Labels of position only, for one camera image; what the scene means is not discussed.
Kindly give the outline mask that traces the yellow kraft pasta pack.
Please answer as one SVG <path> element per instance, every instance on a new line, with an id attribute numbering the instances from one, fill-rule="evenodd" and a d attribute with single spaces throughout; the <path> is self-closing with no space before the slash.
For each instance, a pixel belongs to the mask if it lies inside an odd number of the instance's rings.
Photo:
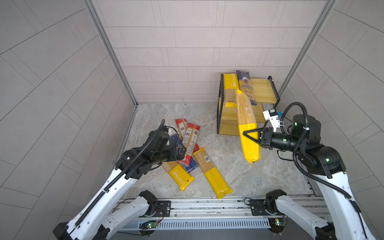
<path id="1" fill-rule="evenodd" d="M 218 199 L 222 199 L 224 196 L 233 192 L 204 148 L 200 148 L 194 152 L 193 156 Z"/>
<path id="2" fill-rule="evenodd" d="M 244 135 L 244 133 L 249 130 L 257 129 L 257 122 L 249 97 L 242 91 L 237 90 L 236 101 L 238 112 L 238 127 L 243 154 L 247 162 L 252 165 L 252 163 L 261 159 L 261 147 L 252 140 L 255 139 L 257 141 L 259 134 L 258 132 L 252 132 Z"/>

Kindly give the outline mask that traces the blue clear spaghetti pack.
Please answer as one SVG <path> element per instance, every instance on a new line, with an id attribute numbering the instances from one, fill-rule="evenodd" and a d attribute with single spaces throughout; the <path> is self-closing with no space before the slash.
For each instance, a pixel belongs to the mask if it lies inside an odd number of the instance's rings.
<path id="1" fill-rule="evenodd" d="M 251 84 L 251 77 L 249 72 L 236 70 L 239 81 L 239 89 L 248 96 L 252 106 L 257 106 L 258 103 L 255 100 L 254 89 Z"/>

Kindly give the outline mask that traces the yellow pasta pack wholewheat spaghetti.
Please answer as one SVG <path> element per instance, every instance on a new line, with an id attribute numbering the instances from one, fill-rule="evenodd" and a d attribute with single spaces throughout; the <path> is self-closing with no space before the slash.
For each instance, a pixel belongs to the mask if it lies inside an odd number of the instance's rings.
<path id="1" fill-rule="evenodd" d="M 223 74 L 224 104 L 226 108 L 237 108 L 237 90 L 239 81 L 237 74 Z"/>

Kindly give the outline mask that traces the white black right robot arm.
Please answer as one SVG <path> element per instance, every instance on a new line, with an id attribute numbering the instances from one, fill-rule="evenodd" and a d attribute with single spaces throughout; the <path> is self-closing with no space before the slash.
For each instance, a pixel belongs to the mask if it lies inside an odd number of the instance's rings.
<path id="1" fill-rule="evenodd" d="M 273 124 L 271 128 L 239 125 L 246 160 L 254 160 L 253 149 L 291 152 L 291 162 L 318 184 L 332 220 L 317 217 L 282 190 L 266 194 L 266 212 L 287 216 L 315 240 L 375 239 L 353 196 L 341 155 L 320 143 L 321 123 L 299 102 L 291 103 L 281 116 L 275 110 L 268 112 L 267 121 Z"/>

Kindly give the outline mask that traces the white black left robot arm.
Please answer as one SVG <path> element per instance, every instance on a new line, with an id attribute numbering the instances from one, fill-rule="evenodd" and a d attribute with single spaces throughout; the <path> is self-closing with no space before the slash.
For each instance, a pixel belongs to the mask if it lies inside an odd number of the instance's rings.
<path id="1" fill-rule="evenodd" d="M 72 220 L 54 228 L 56 239 L 108 240 L 132 220 L 152 216 L 157 210 L 158 198 L 150 191 L 141 192 L 115 212 L 113 208 L 126 191 L 155 166 L 184 158 L 186 148 L 170 138 L 169 129 L 162 120 L 141 147 L 125 151 L 92 200 Z"/>

